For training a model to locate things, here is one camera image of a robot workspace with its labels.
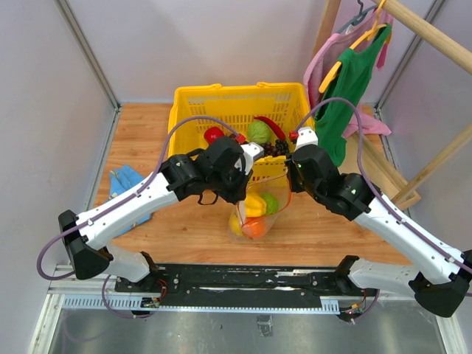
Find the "green sugar apple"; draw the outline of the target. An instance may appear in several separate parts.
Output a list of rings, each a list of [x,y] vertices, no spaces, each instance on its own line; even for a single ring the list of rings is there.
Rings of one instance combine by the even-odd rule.
[[[279,201],[277,197],[269,192],[263,192],[260,197],[265,201],[265,215],[273,215],[279,210]]]

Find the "yellow bell pepper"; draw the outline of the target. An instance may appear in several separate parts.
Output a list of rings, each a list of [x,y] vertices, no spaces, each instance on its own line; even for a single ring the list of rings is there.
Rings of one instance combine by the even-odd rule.
[[[266,213],[266,203],[257,193],[249,193],[244,201],[246,216],[258,218]]]

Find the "yellow lemon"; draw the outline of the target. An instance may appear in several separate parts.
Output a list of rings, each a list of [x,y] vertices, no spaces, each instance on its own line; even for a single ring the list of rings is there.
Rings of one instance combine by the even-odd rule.
[[[229,217],[229,228],[231,229],[232,233],[237,236],[242,236],[243,232],[241,229],[242,222],[236,212],[233,212]]]

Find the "clear zip top bag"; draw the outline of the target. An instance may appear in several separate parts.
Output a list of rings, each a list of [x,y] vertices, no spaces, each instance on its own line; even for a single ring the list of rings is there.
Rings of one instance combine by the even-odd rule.
[[[251,183],[246,188],[246,198],[236,204],[229,216],[230,235],[235,240],[261,240],[289,206],[291,197],[286,170]]]

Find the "orange fruit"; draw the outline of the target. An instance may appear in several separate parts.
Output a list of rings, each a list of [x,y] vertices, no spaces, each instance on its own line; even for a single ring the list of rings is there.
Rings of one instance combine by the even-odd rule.
[[[241,231],[244,237],[252,240],[264,237],[267,233],[265,218],[247,218]]]

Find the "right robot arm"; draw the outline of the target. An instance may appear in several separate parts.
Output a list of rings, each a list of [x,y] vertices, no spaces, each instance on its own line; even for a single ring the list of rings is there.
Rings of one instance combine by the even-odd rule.
[[[285,163],[293,192],[305,192],[333,214],[374,232],[412,263],[403,269],[346,256],[334,277],[339,293],[376,288],[412,296],[443,318],[455,313],[470,288],[471,251],[455,249],[427,232],[361,174],[340,173],[316,144],[296,148]]]

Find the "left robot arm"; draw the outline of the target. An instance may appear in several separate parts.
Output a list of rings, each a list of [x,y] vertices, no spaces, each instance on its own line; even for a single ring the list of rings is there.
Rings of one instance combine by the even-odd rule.
[[[169,157],[143,181],[99,207],[79,215],[63,212],[59,221],[68,232],[64,246],[76,278],[110,274],[140,291],[153,290],[158,274],[150,256],[121,249],[111,240],[144,216],[206,190],[227,203],[243,201],[254,163],[262,157],[259,145],[239,145],[224,136],[205,149]]]

